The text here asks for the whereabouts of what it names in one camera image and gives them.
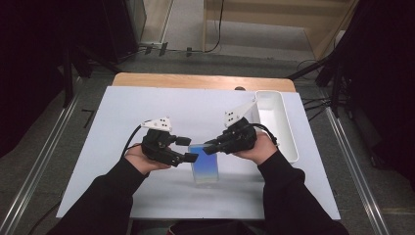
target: black sleeve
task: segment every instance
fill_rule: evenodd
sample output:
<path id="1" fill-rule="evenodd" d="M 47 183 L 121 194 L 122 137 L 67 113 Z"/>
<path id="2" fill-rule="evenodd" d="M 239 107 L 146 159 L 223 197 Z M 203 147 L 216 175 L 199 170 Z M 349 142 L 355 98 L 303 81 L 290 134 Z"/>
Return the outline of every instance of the black sleeve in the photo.
<path id="1" fill-rule="evenodd" d="M 269 234 L 348 234 L 305 187 L 304 172 L 293 168 L 280 151 L 258 169 L 265 180 L 263 208 Z"/>
<path id="2" fill-rule="evenodd" d="M 145 176 L 122 158 L 97 177 L 48 234 L 125 234 L 132 195 Z"/>

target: human hand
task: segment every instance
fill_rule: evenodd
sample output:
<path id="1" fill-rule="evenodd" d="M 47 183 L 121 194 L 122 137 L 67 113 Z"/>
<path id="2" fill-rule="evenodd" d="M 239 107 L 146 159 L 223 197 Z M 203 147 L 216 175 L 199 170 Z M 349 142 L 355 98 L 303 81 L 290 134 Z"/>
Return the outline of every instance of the human hand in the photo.
<path id="1" fill-rule="evenodd" d="M 135 144 L 135 147 L 130 148 L 125 153 L 125 158 L 132 164 L 134 167 L 138 169 L 142 174 L 147 174 L 152 170 L 157 169 L 167 169 L 170 168 L 171 165 L 162 164 L 147 158 L 144 155 L 143 150 L 139 144 Z"/>
<path id="2" fill-rule="evenodd" d="M 254 147 L 250 150 L 234 153 L 234 155 L 242 159 L 251 160 L 257 165 L 261 165 L 277 151 L 277 147 L 272 143 L 269 136 L 264 132 L 258 131 L 256 133 Z"/>

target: person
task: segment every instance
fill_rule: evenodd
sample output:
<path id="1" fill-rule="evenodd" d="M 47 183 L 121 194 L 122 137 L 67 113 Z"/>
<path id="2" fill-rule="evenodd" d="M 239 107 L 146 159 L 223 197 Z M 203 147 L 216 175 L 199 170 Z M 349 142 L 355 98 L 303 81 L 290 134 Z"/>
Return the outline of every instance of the person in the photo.
<path id="1" fill-rule="evenodd" d="M 259 132 L 251 150 L 234 155 L 257 164 L 264 178 L 264 229 L 268 234 L 348 234 L 307 190 L 304 172 L 287 162 L 267 134 Z M 133 194 L 151 171 L 167 168 L 170 166 L 149 160 L 140 145 L 129 149 L 106 175 L 92 182 L 48 234 L 126 234 Z M 213 226 L 198 234 L 214 234 L 215 228 L 221 230 L 216 234 L 229 234 L 223 233 L 225 227 Z M 248 231 L 235 229 L 234 234 L 253 234 Z"/>

